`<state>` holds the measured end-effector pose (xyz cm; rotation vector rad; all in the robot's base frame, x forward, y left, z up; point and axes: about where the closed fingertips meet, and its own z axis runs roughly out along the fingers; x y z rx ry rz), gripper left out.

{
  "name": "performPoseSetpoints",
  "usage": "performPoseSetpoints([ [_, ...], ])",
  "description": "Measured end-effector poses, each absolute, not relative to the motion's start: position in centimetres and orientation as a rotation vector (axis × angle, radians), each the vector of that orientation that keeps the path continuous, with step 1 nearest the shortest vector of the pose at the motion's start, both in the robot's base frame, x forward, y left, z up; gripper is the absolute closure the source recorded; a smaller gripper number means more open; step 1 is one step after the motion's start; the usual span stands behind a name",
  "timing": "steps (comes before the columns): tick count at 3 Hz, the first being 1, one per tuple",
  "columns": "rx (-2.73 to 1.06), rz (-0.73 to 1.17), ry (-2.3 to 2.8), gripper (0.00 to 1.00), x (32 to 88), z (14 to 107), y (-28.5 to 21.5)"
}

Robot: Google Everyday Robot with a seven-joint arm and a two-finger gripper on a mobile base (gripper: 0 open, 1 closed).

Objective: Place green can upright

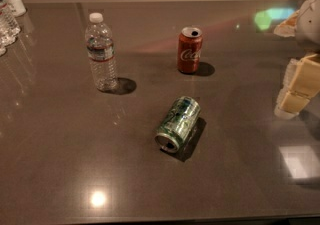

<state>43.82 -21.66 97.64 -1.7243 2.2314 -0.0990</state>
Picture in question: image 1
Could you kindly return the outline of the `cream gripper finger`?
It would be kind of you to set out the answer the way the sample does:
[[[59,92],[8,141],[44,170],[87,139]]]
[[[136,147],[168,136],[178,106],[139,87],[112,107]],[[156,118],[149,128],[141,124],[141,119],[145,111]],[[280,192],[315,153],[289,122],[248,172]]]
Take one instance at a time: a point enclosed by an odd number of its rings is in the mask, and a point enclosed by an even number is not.
[[[299,11],[293,12],[287,19],[277,25],[273,33],[280,37],[294,37]]]
[[[286,67],[274,114],[281,119],[292,119],[319,92],[320,55],[308,53],[301,59],[291,59]]]

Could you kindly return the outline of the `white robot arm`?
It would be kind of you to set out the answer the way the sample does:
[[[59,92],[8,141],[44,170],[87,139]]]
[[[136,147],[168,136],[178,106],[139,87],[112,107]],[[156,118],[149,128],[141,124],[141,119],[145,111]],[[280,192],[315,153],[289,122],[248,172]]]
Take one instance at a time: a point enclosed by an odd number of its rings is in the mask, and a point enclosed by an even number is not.
[[[289,61],[274,109],[279,118],[292,119],[320,92],[320,0],[306,0],[274,34],[294,37],[306,51],[301,59]]]

